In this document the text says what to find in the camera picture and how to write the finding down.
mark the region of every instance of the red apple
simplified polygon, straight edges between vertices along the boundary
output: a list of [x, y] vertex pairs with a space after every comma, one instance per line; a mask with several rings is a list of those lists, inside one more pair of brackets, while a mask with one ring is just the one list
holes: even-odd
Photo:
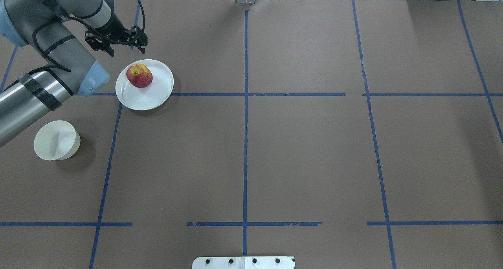
[[152, 73], [146, 65], [133, 64], [126, 71], [126, 77], [137, 88], [146, 88], [152, 83]]

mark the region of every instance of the blue tape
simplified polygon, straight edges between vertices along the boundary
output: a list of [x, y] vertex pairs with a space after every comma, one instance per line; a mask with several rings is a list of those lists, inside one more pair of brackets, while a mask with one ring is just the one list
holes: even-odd
[[3, 227], [95, 227], [93, 222], [0, 222]]
[[2, 84], [0, 84], [0, 93], [4, 90], [5, 82], [7, 82], [7, 78], [9, 77], [9, 71], [11, 70], [12, 63], [14, 62], [14, 56], [16, 56], [16, 52], [18, 51], [18, 47], [14, 46], [14, 50], [11, 54], [11, 59], [9, 60], [9, 65], [7, 65], [7, 69], [5, 70], [4, 79], [2, 80]]
[[138, 25], [138, 15], [140, 15], [140, 4], [138, 4], [138, 6], [136, 6], [136, 16], [134, 17], [134, 25], [135, 26]]
[[251, 97], [345, 97], [345, 93], [249, 93]]
[[[95, 227], [95, 222], [0, 222], [0, 227]], [[131, 227], [131, 222], [102, 223], [102, 227]]]
[[248, 11], [244, 12], [244, 179], [243, 179], [243, 256], [248, 254]]
[[316, 227], [323, 222], [189, 222], [187, 227]]
[[93, 266], [94, 266], [97, 241], [99, 239], [99, 228], [101, 227], [101, 224], [102, 224], [101, 219], [103, 217], [103, 208], [105, 207], [106, 191], [108, 189], [108, 180], [110, 179], [110, 171], [112, 169], [112, 159], [113, 159], [114, 151], [115, 151], [115, 141], [117, 139], [117, 128], [119, 126], [119, 120], [121, 118], [121, 113], [122, 113], [122, 103], [119, 103], [119, 108], [117, 110], [117, 118], [115, 119], [115, 128], [114, 128], [114, 136], [112, 138], [112, 146], [110, 147], [110, 156], [108, 157], [108, 165], [106, 167], [105, 183], [103, 185], [103, 193], [101, 196], [101, 203], [99, 205], [99, 213], [97, 216], [97, 226], [96, 226], [96, 231], [95, 231], [95, 239], [93, 242], [93, 251], [91, 252], [91, 258], [89, 261], [89, 269], [93, 269]]
[[176, 97], [244, 97], [244, 93], [174, 92]]
[[99, 96], [117, 96], [115, 92], [95, 92], [91, 94], [93, 97], [99, 97]]
[[[363, 66], [363, 49], [362, 49], [362, 42], [360, 38], [360, 28], [358, 26], [358, 16], [356, 14], [356, 4], [354, 3], [354, 0], [352, 2], [352, 11], [354, 15], [354, 25], [356, 26], [356, 37], [358, 40], [358, 49], [360, 51], [360, 62], [362, 66], [362, 74], [363, 74], [363, 83], [365, 84], [365, 93], [367, 94], [367, 107], [369, 110], [369, 117], [370, 117], [370, 128], [372, 129], [372, 139], [374, 141], [374, 150], [376, 153], [376, 159], [377, 159], [377, 169], [379, 172], [379, 183], [381, 184], [381, 197], [382, 197], [382, 204], [384, 208], [384, 217], [386, 219], [386, 222], [389, 222], [389, 214], [388, 214], [388, 203], [386, 201], [386, 192], [384, 190], [384, 179], [382, 177], [382, 168], [381, 168], [381, 158], [379, 157], [379, 147], [377, 146], [377, 136], [376, 136], [376, 131], [375, 131], [375, 125], [374, 125], [374, 116], [372, 115], [372, 107], [370, 103], [370, 94], [369, 91], [369, 85], [367, 83], [367, 74], [365, 73], [365, 67]], [[393, 237], [391, 235], [391, 227], [389, 225], [386, 226], [386, 230], [388, 232], [388, 243], [389, 243], [389, 251], [391, 255], [391, 265], [393, 269], [397, 269], [397, 262], [395, 260], [395, 249], [393, 247]]]
[[503, 225], [503, 221], [390, 221], [367, 222], [367, 226], [417, 226], [417, 225]]
[[248, 222], [250, 227], [285, 227], [285, 226], [301, 226], [301, 227], [317, 227], [323, 222]]
[[485, 93], [365, 93], [370, 97], [486, 97]]
[[461, 8], [461, 1], [458, 0], [458, 10], [459, 15], [461, 17], [461, 23], [463, 24], [463, 28], [465, 29], [466, 39], [468, 40], [468, 45], [470, 45], [470, 50], [473, 55], [473, 60], [475, 61], [475, 65], [477, 67], [478, 75], [480, 76], [480, 81], [482, 82], [482, 86], [484, 87], [484, 91], [487, 95], [487, 103], [489, 103], [489, 107], [491, 108], [492, 117], [494, 118], [494, 123], [496, 124], [496, 129], [498, 129], [499, 139], [501, 143], [503, 143], [503, 133], [501, 132], [501, 126], [499, 125], [498, 117], [496, 116], [496, 111], [494, 110], [494, 106], [492, 105], [491, 97], [489, 96], [489, 91], [487, 89], [487, 85], [484, 80], [484, 75], [482, 74], [482, 70], [480, 69], [480, 65], [478, 63], [477, 54], [475, 53], [475, 49], [473, 49], [473, 45], [470, 38], [470, 33], [468, 32], [468, 28], [465, 23], [465, 17], [463, 15], [463, 9]]

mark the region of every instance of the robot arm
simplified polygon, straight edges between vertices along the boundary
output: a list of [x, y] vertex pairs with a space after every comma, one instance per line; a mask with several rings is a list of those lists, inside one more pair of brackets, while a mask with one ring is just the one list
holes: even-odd
[[86, 41], [94, 50], [113, 56], [110, 45], [125, 44], [144, 53], [147, 38], [143, 30], [137, 26], [125, 29], [113, 13], [111, 1], [111, 6], [110, 0], [2, 1], [0, 33], [16, 46], [32, 45], [48, 64], [23, 75], [0, 93], [0, 147], [70, 96], [87, 97], [110, 78], [62, 22], [86, 24]]

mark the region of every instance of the black cable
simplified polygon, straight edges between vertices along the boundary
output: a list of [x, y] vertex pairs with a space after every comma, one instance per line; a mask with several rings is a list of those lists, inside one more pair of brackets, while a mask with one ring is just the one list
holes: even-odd
[[[138, 1], [138, 5], [140, 6], [140, 9], [141, 9], [141, 18], [142, 18], [142, 22], [143, 22], [141, 31], [144, 33], [145, 32], [145, 11], [143, 9], [143, 5], [141, 4], [141, 0], [137, 0], [137, 1]], [[137, 36], [135, 38], [133, 38], [132, 40], [130, 40], [128, 42], [121, 42], [121, 41], [118, 41], [118, 40], [111, 40], [110, 38], [108, 38], [108, 37], [102, 35], [101, 33], [99, 33], [96, 29], [93, 29], [90, 25], [86, 24], [83, 20], [80, 20], [80, 19], [78, 19], [76, 17], [72, 17], [72, 20], [76, 20], [77, 22], [80, 22], [87, 29], [89, 29], [89, 31], [91, 31], [93, 34], [99, 36], [100, 38], [103, 38], [104, 40], [110, 42], [111, 44], [133, 45], [141, 37], [140, 34], [137, 34]]]
[[56, 62], [56, 60], [54, 60], [53, 58], [51, 58], [49, 55], [45, 54], [45, 52], [40, 48], [40, 45], [38, 44], [37, 33], [41, 29], [43, 29], [44, 27], [48, 26], [49, 24], [53, 24], [55, 22], [59, 22], [59, 20], [57, 18], [49, 20], [48, 22], [44, 23], [43, 25], [39, 26], [38, 28], [36, 28], [36, 30], [33, 31], [33, 33], [32, 33], [33, 45], [35, 46], [35, 48], [37, 49], [37, 51], [43, 56], [43, 58], [46, 59], [47, 61], [53, 63], [56, 66], [56, 68], [61, 69], [61, 70], [65, 71], [65, 72], [70, 72], [70, 69], [68, 69], [66, 67], [63, 67], [63, 65], [61, 65], [58, 62]]
[[8, 90], [9, 88], [12, 88], [18, 82], [19, 82], [19, 80], [14, 81], [13, 83], [11, 83], [11, 85], [9, 85], [8, 87], [6, 87], [3, 92], [5, 92], [6, 90]]
[[42, 66], [40, 68], [36, 68], [35, 70], [31, 70], [30, 72], [28, 72], [29, 75], [32, 75], [32, 74], [36, 74], [36, 73], [39, 73], [39, 72], [42, 72], [42, 71], [47, 71], [47, 69], [54, 69], [57, 67], [56, 66], [53, 66], [53, 65], [45, 65], [45, 66]]

